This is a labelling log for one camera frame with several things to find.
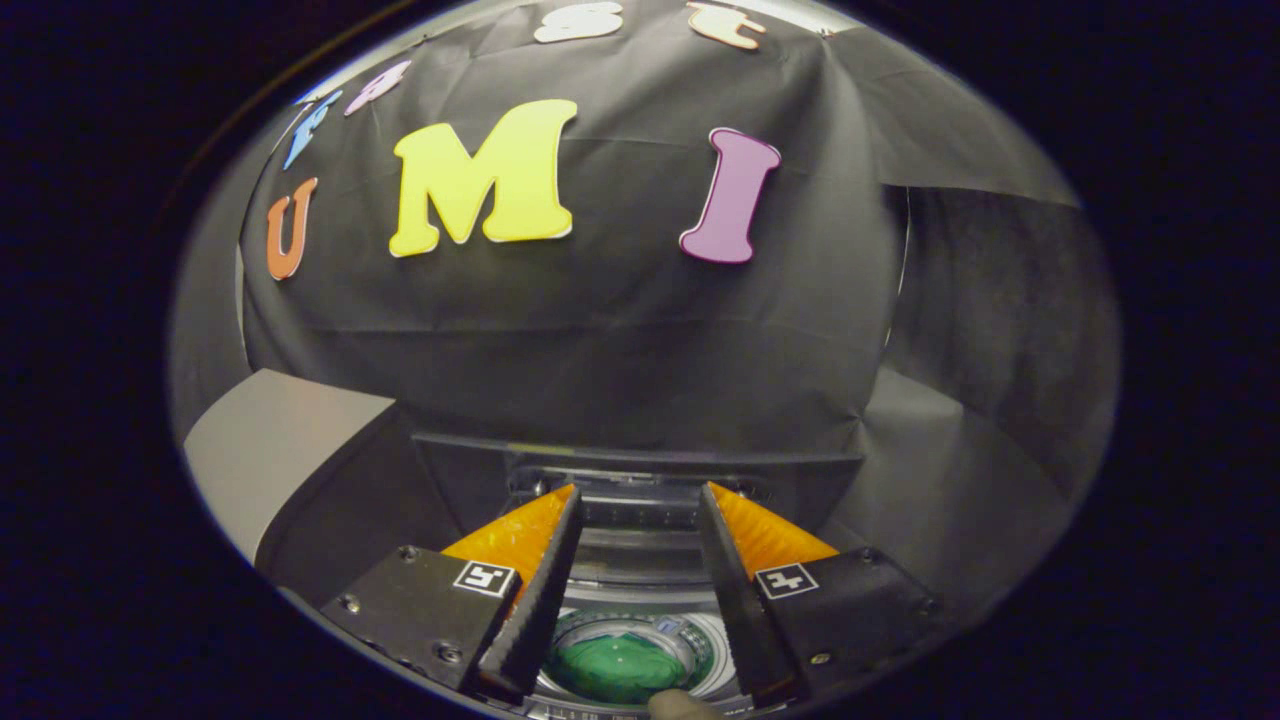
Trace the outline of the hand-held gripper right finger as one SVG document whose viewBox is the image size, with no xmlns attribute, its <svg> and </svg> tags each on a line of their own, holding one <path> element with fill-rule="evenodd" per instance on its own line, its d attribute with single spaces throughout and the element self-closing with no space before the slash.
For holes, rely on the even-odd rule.
<svg viewBox="0 0 1280 720">
<path fill-rule="evenodd" d="M 739 685 L 755 706 L 824 706 L 941 638 L 945 602 L 872 546 L 838 552 L 714 482 L 703 557 Z"/>
</svg>

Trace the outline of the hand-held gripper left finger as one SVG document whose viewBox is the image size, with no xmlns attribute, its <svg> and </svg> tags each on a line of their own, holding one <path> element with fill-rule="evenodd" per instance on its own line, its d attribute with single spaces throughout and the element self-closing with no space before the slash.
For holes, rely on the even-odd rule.
<svg viewBox="0 0 1280 720">
<path fill-rule="evenodd" d="M 440 552 L 406 544 L 321 606 L 389 662 L 460 694 L 531 694 L 584 527 L 563 486 Z"/>
</svg>

